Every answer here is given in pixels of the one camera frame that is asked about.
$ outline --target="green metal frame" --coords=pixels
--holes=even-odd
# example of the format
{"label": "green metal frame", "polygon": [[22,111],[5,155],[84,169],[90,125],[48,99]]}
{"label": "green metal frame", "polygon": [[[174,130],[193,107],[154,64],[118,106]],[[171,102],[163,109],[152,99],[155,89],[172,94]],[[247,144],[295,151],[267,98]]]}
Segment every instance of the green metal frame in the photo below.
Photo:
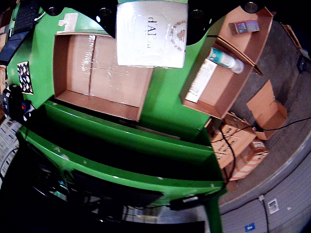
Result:
{"label": "green metal frame", "polygon": [[55,122],[66,125],[77,132],[96,135],[108,142],[147,154],[165,156],[190,163],[204,163],[215,168],[214,181],[187,181],[148,176],[110,167],[86,159],[80,155],[67,151],[35,134],[26,127],[20,130],[23,138],[42,151],[60,170],[82,171],[106,181],[126,186],[160,191],[164,196],[154,204],[168,204],[170,200],[195,195],[199,193],[211,194],[221,189],[222,175],[218,167],[213,150],[209,146],[184,142],[165,136],[132,129],[94,116],[90,116],[60,104],[47,101],[44,104],[47,116],[52,116]]}

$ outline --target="green machine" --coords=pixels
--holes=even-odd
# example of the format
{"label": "green machine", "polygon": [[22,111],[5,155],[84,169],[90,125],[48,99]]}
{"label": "green machine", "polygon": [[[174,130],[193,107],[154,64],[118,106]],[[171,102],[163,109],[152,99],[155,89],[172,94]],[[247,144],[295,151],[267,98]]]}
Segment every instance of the green machine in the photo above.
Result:
{"label": "green machine", "polygon": [[[20,129],[23,140],[40,150],[61,171],[77,170],[108,182],[162,193],[152,206],[199,195],[205,200],[211,232],[221,232],[218,198],[225,192],[224,180],[204,128],[209,116],[182,106],[178,96],[205,37],[187,46],[182,69],[154,69],[140,120],[127,125],[53,98],[54,35],[64,29],[58,21],[66,13],[74,12],[65,8],[58,16],[43,16],[7,67],[8,77],[19,84],[17,64],[29,62],[34,94],[24,95],[24,99],[32,102],[36,113]],[[81,13],[75,29],[106,33]],[[73,139],[82,140],[81,137],[88,144],[74,146]],[[125,153],[106,150],[105,144]],[[100,152],[94,154],[87,147]],[[126,151],[131,152],[131,159]]]}

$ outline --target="gray floor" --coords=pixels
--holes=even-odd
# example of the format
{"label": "gray floor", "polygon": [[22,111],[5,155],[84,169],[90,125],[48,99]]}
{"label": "gray floor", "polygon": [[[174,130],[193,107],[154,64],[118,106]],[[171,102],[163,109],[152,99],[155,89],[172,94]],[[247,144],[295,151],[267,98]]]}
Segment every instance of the gray floor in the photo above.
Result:
{"label": "gray floor", "polygon": [[[273,22],[258,63],[264,76],[251,74],[231,111],[251,124],[255,123],[246,103],[270,79],[276,99],[287,108],[286,123],[311,116],[311,73],[299,74],[296,67],[299,55],[282,26]],[[234,200],[271,176],[295,152],[310,130],[311,120],[308,120],[277,131],[265,141],[269,155],[246,178],[238,180],[237,191],[221,197],[220,205]]]}

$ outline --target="white bottle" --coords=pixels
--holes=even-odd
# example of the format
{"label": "white bottle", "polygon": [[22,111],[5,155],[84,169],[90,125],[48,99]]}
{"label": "white bottle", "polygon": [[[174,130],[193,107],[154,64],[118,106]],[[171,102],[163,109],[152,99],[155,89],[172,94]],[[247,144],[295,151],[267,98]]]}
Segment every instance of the white bottle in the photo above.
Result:
{"label": "white bottle", "polygon": [[232,56],[215,48],[210,49],[207,59],[232,70],[236,74],[242,73],[244,70],[244,63],[239,59],[234,59]]}

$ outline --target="cardboard flap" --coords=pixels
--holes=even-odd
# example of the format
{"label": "cardboard flap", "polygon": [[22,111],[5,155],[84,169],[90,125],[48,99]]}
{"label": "cardboard flap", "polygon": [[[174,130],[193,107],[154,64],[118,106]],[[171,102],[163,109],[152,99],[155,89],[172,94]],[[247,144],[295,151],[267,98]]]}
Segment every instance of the cardboard flap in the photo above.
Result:
{"label": "cardboard flap", "polygon": [[261,140],[267,140],[266,134],[264,132],[256,132],[256,135]]}
{"label": "cardboard flap", "polygon": [[264,111],[263,109],[269,106],[275,100],[271,81],[268,80],[266,84],[257,92],[253,98],[247,102],[247,107],[252,111],[254,118],[257,119]]}
{"label": "cardboard flap", "polygon": [[276,101],[276,103],[277,103],[278,110],[281,112],[284,118],[287,119],[287,109],[278,101]]}
{"label": "cardboard flap", "polygon": [[271,119],[272,116],[274,116],[278,112],[278,106],[275,102],[272,102],[270,105],[265,106],[263,111],[256,117],[256,122],[259,124],[259,126],[264,127],[266,126],[266,123]]}

